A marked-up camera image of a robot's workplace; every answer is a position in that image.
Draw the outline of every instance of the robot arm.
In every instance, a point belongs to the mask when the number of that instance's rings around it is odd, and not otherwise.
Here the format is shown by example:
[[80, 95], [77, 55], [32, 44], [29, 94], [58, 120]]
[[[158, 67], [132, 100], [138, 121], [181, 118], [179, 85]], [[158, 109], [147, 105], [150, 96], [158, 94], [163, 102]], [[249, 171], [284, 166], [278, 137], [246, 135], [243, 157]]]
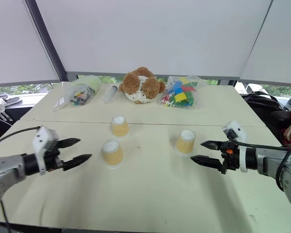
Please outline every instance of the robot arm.
[[59, 168], [66, 171], [88, 160], [91, 154], [80, 155], [67, 162], [58, 158], [58, 149], [70, 147], [79, 141], [77, 138], [58, 141], [55, 131], [42, 126], [33, 140], [34, 154], [0, 157], [0, 200], [7, 189], [23, 181], [26, 176]]
[[[220, 150], [221, 156], [224, 158], [223, 164], [218, 159], [203, 155], [192, 156], [191, 159], [202, 166], [218, 169], [222, 174], [226, 174], [228, 169], [236, 170], [242, 167], [243, 172], [246, 172], [247, 169], [253, 169], [261, 175], [276, 179], [277, 170], [287, 151], [239, 146], [238, 144], [243, 145], [244, 143], [233, 140], [233, 138], [239, 138], [238, 131], [243, 131], [240, 126], [237, 127], [237, 130], [224, 127], [224, 132], [228, 138], [232, 138], [231, 140], [226, 142], [206, 141], [201, 144], [211, 150]], [[280, 185], [291, 203], [291, 154], [279, 172]]]

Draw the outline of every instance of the white roller shade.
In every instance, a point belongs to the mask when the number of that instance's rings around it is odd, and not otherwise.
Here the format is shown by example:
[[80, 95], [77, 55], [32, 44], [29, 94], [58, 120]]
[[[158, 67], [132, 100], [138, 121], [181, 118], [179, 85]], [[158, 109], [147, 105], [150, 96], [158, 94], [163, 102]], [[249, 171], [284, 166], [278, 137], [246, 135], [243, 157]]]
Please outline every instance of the white roller shade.
[[274, 0], [241, 79], [291, 84], [291, 0]]
[[67, 71], [240, 76], [270, 0], [37, 0]]
[[22, 0], [0, 0], [0, 86], [56, 82]]

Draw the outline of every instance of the yellow block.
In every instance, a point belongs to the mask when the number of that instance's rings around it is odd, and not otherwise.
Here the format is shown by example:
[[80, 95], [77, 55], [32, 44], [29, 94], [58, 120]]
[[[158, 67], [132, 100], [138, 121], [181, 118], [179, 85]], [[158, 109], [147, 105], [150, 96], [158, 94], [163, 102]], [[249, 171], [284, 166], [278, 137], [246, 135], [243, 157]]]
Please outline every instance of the yellow block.
[[182, 82], [183, 84], [188, 84], [188, 83], [189, 83], [189, 81], [187, 80], [186, 77], [180, 77], [180, 80], [181, 80], [181, 82]]
[[184, 93], [180, 93], [175, 95], [175, 100], [176, 102], [180, 102], [181, 100], [186, 100], [186, 95]]

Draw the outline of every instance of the black bag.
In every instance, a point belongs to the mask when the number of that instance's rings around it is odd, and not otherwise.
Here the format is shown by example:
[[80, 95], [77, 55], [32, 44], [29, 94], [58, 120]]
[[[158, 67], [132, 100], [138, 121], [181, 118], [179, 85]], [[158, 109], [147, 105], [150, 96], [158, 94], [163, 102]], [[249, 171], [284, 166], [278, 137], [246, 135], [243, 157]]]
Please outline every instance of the black bag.
[[[270, 97], [270, 99], [260, 95], [267, 95]], [[271, 117], [271, 113], [274, 111], [284, 111], [284, 109], [280, 106], [278, 100], [274, 96], [271, 96], [261, 91], [256, 91], [248, 95], [242, 95], [242, 98], [260, 117], [260, 119], [269, 128], [269, 130], [273, 133], [277, 140], [281, 144], [284, 144], [284, 136], [282, 131], [278, 127], [278, 120]]]

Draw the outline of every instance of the windowsill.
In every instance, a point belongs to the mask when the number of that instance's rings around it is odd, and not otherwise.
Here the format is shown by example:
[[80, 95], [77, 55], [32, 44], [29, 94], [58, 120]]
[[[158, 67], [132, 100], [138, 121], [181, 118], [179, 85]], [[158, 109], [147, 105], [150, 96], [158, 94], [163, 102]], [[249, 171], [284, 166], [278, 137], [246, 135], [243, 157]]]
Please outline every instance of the windowsill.
[[22, 100], [16, 104], [5, 107], [6, 109], [13, 108], [31, 108], [34, 107], [41, 99], [44, 98], [48, 93], [37, 93], [37, 94], [23, 94], [23, 95], [9, 95], [9, 98], [20, 97]]

